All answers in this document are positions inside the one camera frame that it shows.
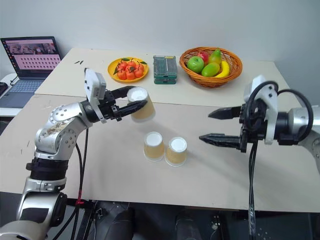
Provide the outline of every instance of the white cup rim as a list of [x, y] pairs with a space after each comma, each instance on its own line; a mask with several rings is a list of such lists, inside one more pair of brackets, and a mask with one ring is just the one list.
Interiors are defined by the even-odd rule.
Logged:
[[135, 86], [128, 91], [126, 96], [129, 102], [146, 100], [148, 98], [148, 91], [141, 86]]
[[176, 153], [183, 153], [187, 150], [187, 141], [180, 136], [176, 136], [169, 141], [169, 148]]
[[[157, 135], [159, 137], [159, 139], [152, 139], [153, 141], [157, 141], [156, 143], [151, 143], [150, 141], [147, 142], [147, 139], [150, 135]], [[144, 144], [146, 146], [149, 146], [149, 147], [158, 147], [161, 143], [163, 142], [163, 137], [162, 135], [157, 132], [157, 131], [151, 131], [151, 132], [148, 132], [145, 136], [144, 136]]]

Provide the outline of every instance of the red fruit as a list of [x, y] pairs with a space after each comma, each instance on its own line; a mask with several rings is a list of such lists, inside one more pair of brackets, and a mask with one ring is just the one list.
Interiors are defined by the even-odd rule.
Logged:
[[123, 70], [125, 70], [127, 67], [127, 63], [125, 61], [121, 61], [119, 64], [119, 67], [121, 67]]
[[143, 72], [145, 70], [145, 66], [143, 64], [138, 64], [135, 66], [135, 69], [140, 69]]
[[136, 78], [134, 71], [125, 71], [126, 79], [133, 80]]
[[198, 52], [197, 56], [202, 58], [202, 60], [204, 61], [204, 65], [207, 65], [209, 63], [209, 54], [205, 51]]
[[128, 66], [132, 66], [132, 67], [136, 67], [136, 62], [135, 61], [132, 61], [132, 59], [131, 59], [131, 61], [129, 61], [128, 63], [127, 63], [127, 65]]
[[144, 75], [144, 71], [142, 71], [141, 69], [137, 68], [136, 70], [134, 70], [134, 76], [136, 78], [141, 78], [143, 75]]
[[125, 68], [122, 68], [121, 66], [116, 67], [117, 72], [120, 72], [121, 70], [126, 70]]
[[119, 79], [121, 80], [126, 80], [127, 79], [127, 74], [126, 74], [126, 71], [121, 69], [120, 71], [118, 71], [116, 73], [116, 75], [118, 76]]
[[129, 65], [128, 65], [128, 66], [126, 66], [126, 68], [125, 68], [125, 71], [126, 71], [126, 72], [130, 72], [130, 73], [133, 72], [134, 70], [135, 70], [135, 67], [134, 67], [134, 66], [129, 66]]

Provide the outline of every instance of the beige table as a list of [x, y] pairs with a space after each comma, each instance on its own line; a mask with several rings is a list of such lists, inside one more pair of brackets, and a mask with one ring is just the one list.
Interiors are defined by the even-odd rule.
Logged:
[[[178, 54], [176, 55], [178, 65], [177, 83], [175, 85], [154, 84], [153, 56], [155, 54], [73, 48], [35, 93], [85, 97], [83, 86], [85, 68], [92, 68], [96, 72], [102, 73], [109, 90], [121, 88], [127, 84], [114, 81], [107, 73], [107, 67], [109, 63], [118, 58], [131, 56], [141, 58], [148, 63], [149, 72], [147, 76], [141, 81], [132, 83], [132, 85], [146, 88], [154, 103], [213, 107], [238, 106], [244, 102], [245, 86], [260, 74], [263, 74], [267, 80], [278, 82], [279, 89], [288, 88], [287, 83], [272, 61], [251, 60], [243, 60], [242, 74], [234, 81], [219, 88], [205, 88], [190, 80], [179, 65], [180, 56]], [[281, 97], [280, 109], [287, 110], [293, 106], [299, 106], [294, 97], [287, 96]]]
[[[38, 89], [38, 94], [0, 136], [0, 191], [22, 192], [25, 177], [30, 173], [25, 170], [25, 165], [33, 158], [37, 130], [56, 106], [84, 99], [81, 97], [84, 96], [84, 67], [103, 72], [110, 90], [123, 86], [111, 80], [105, 72], [109, 59], [116, 55], [137, 56], [152, 62], [152, 57], [147, 57], [149, 54], [124, 55], [89, 49], [72, 49], [62, 60]], [[79, 60], [84, 61], [82, 65], [74, 64]], [[278, 81], [280, 89], [287, 87], [286, 82], [272, 62], [244, 63], [241, 77], [218, 89], [195, 87], [181, 69], [179, 71], [178, 83], [173, 86], [155, 86], [152, 67], [148, 76], [136, 84], [145, 87], [155, 102], [156, 116], [152, 121], [135, 123], [125, 117], [121, 122], [109, 120], [90, 128], [83, 184], [85, 199], [248, 208], [248, 154], [206, 144], [198, 136], [214, 132], [239, 135], [241, 126], [237, 119], [222, 121], [207, 116], [217, 109], [214, 105], [242, 104], [245, 82], [250, 82], [252, 77], [262, 73], [268, 80]], [[288, 110], [299, 104], [294, 97], [283, 95], [279, 105]], [[171, 167], [165, 161], [146, 160], [143, 139], [150, 131], [160, 132], [166, 144], [172, 137], [184, 137], [188, 142], [189, 156], [185, 165]], [[84, 134], [79, 136], [78, 143], [83, 149]], [[71, 198], [77, 197], [78, 171], [74, 151], [64, 190]], [[320, 212], [319, 173], [313, 157], [302, 147], [278, 146], [276, 142], [266, 146], [261, 142], [256, 158], [254, 190], [257, 210]]]
[[[55, 106], [82, 101], [81, 97], [35, 95], [0, 137], [0, 189], [21, 193], [25, 169], [34, 154], [37, 130]], [[216, 120], [207, 114], [215, 107], [155, 103], [156, 116], [147, 123], [122, 121], [96, 123], [89, 130], [87, 164], [83, 183], [85, 199], [145, 202], [247, 209], [248, 154], [215, 147], [198, 136], [223, 129], [238, 135], [237, 120]], [[164, 160], [144, 158], [144, 135], [158, 131], [165, 143], [182, 136], [188, 143], [188, 160], [182, 167]], [[84, 134], [78, 139], [84, 149]], [[76, 151], [69, 161], [64, 190], [76, 198], [79, 185]], [[313, 157], [299, 146], [259, 144], [254, 173], [257, 210], [320, 212], [320, 177]]]

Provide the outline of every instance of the yellow plate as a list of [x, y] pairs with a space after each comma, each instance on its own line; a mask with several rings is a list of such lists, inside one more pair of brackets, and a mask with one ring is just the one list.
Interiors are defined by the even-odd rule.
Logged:
[[[109, 64], [109, 66], [108, 66], [107, 71], [108, 71], [110, 77], [113, 78], [114, 80], [116, 80], [116, 81], [118, 81], [118, 82], [122, 82], [122, 83], [133, 83], [133, 82], [139, 81], [140, 79], [143, 79], [143, 78], [145, 77], [145, 75], [147, 75], [148, 70], [149, 70], [148, 65], [147, 65], [147, 64], [143, 64], [143, 66], [144, 66], [144, 71], [143, 71], [142, 77], [138, 77], [138, 78], [135, 78], [135, 79], [133, 79], [133, 80], [127, 80], [127, 79], [126, 79], [126, 80], [121, 80], [120, 78], [118, 78], [117, 74], [114, 74], [115, 69], [116, 69], [118, 63], [120, 63], [121, 59], [123, 59], [123, 58], [118, 58], [118, 59], [114, 60], [114, 61], [111, 62], [111, 63]], [[132, 59], [132, 61], [135, 61], [135, 62], [137, 62], [137, 61], [138, 61], [138, 62], [144, 62], [144, 61], [143, 61], [142, 59], [140, 59], [140, 58], [131, 57], [131, 56], [124, 57], [124, 59], [130, 59], [130, 61], [131, 61], [131, 59]]]

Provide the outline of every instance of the green apple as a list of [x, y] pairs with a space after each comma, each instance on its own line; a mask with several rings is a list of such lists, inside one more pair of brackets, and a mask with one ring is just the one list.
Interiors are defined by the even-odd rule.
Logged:
[[195, 73], [201, 73], [202, 69], [205, 66], [204, 60], [199, 56], [193, 56], [189, 59], [186, 64], [187, 68]]

